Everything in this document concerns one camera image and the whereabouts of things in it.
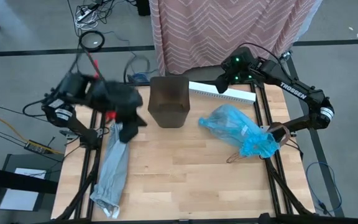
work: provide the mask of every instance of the pink curtain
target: pink curtain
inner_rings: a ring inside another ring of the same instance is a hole
[[[286,51],[315,0],[150,0],[160,74],[219,65],[239,44]],[[249,46],[254,56],[268,57]]]

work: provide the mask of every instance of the crumpled plastic bag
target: crumpled plastic bag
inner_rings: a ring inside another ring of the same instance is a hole
[[[94,186],[90,198],[103,210],[107,217],[117,218],[119,201],[124,189],[129,151],[127,144],[120,142],[121,124],[110,127],[110,138],[104,155],[99,182]]]
[[[242,157],[271,157],[280,148],[271,133],[265,133],[235,106],[222,105],[209,118],[200,118],[200,126],[208,128],[213,135],[239,148]]]

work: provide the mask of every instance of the brown plastic cup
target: brown plastic cup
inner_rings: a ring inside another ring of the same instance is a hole
[[[187,77],[153,77],[149,113],[161,128],[180,128],[190,110]]]

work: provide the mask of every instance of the wooden tabletop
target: wooden tabletop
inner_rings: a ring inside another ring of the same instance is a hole
[[[250,91],[248,85],[232,88]],[[256,122],[253,105],[191,93],[191,109],[184,126],[163,129],[147,111],[150,88],[139,87],[139,92],[144,106],[139,108],[138,113],[148,126],[139,128],[139,134],[129,143],[128,176],[117,220],[255,218],[265,212],[274,216],[264,162],[255,157],[227,164],[226,159],[238,149],[216,139],[206,128],[198,126],[200,117],[208,117],[225,103],[236,106]],[[273,121],[288,121],[281,89],[266,86],[266,93]],[[266,124],[263,106],[260,108]],[[90,123],[89,108],[77,107],[76,111],[82,123]],[[101,161],[107,140],[105,136]],[[77,145],[78,142],[69,145],[66,154]],[[283,146],[280,151],[289,188],[313,212],[313,201],[299,152],[289,146]],[[85,150],[79,149],[65,159],[52,218],[59,216],[76,194],[84,154]],[[277,189],[284,211],[278,185]],[[84,196],[83,211],[86,211],[88,198],[89,192]],[[92,220],[113,221],[97,205],[94,206]]]

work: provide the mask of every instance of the gray floor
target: gray floor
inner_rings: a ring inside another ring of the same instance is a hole
[[[72,6],[82,1],[71,0]],[[130,40],[131,45],[152,45],[151,25],[148,17],[139,17],[136,9],[127,4],[118,4],[108,24],[100,24],[101,32],[115,31],[119,37]],[[0,0],[0,51],[48,50],[76,48],[76,36],[71,15],[65,1]],[[309,31],[300,40],[356,39],[358,34],[358,1],[325,0],[316,13]],[[114,34],[106,34],[108,47],[127,46]],[[293,61],[302,81],[322,88],[332,99],[336,115],[328,129],[318,131],[324,153],[335,170],[338,188],[343,197],[343,211],[347,217],[358,217],[358,45],[294,47]],[[135,52],[145,55],[156,68],[154,51]],[[57,84],[68,70],[74,55],[38,55],[0,57],[0,106],[20,111],[31,102],[41,99],[45,92]],[[108,79],[121,80],[122,69],[131,57],[129,52],[94,54],[100,69]],[[144,70],[144,63],[137,62],[134,69]],[[80,69],[93,73],[89,62],[82,60]],[[203,68],[187,73],[193,80],[214,79],[219,68]],[[302,115],[299,101],[286,95],[290,116]],[[39,112],[34,107],[31,112]],[[62,151],[64,138],[58,128],[48,123],[0,110],[0,117],[8,120],[27,138],[47,144],[52,136],[56,140],[52,147]],[[0,123],[0,130],[9,130]],[[298,133],[298,142],[305,152],[305,168],[316,161],[308,131]],[[0,140],[0,168],[7,154],[26,154],[19,146]],[[314,167],[310,182],[320,200],[329,204],[321,173]],[[26,217],[24,223],[46,221],[50,211],[34,213],[1,213],[0,223],[17,217]]]

